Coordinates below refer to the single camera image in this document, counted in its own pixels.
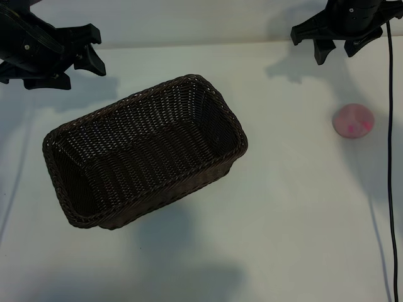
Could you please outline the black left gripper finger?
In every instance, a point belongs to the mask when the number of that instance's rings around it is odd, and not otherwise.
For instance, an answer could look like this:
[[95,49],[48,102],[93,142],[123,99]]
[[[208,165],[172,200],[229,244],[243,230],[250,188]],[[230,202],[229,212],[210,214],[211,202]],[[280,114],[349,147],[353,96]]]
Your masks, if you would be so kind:
[[44,79],[24,79],[23,84],[27,90],[45,88],[60,90],[71,89],[71,80],[67,74],[54,74],[52,77]]
[[85,45],[83,50],[76,55],[74,69],[90,71],[97,76],[106,75],[105,64],[96,54],[92,45]]

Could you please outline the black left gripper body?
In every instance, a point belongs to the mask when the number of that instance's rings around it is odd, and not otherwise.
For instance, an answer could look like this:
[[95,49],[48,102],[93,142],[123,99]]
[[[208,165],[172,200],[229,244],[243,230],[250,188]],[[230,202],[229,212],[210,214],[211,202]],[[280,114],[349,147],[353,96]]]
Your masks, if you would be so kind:
[[85,45],[101,43],[92,24],[56,28],[30,11],[36,1],[1,1],[1,82],[65,74]]

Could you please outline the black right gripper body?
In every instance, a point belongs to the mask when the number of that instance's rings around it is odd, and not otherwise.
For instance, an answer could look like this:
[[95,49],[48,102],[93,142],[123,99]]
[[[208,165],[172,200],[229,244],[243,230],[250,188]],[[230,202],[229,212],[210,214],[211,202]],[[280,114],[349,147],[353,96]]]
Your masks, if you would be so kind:
[[402,1],[328,1],[326,7],[293,26],[294,45],[302,40],[359,40],[393,18],[402,18]]

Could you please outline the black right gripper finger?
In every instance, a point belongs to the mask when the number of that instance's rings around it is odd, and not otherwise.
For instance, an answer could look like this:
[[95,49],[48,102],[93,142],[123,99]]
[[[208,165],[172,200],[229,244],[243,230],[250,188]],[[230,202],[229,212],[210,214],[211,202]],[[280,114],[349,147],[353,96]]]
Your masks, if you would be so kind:
[[368,45],[370,42],[380,38],[383,34],[383,30],[381,28],[377,28],[376,30],[369,33],[367,36],[358,39],[358,40],[346,40],[344,43],[344,50],[348,57],[353,57],[357,54],[363,47]]
[[327,56],[336,48],[332,40],[313,40],[314,42],[314,57],[318,65],[322,65]]

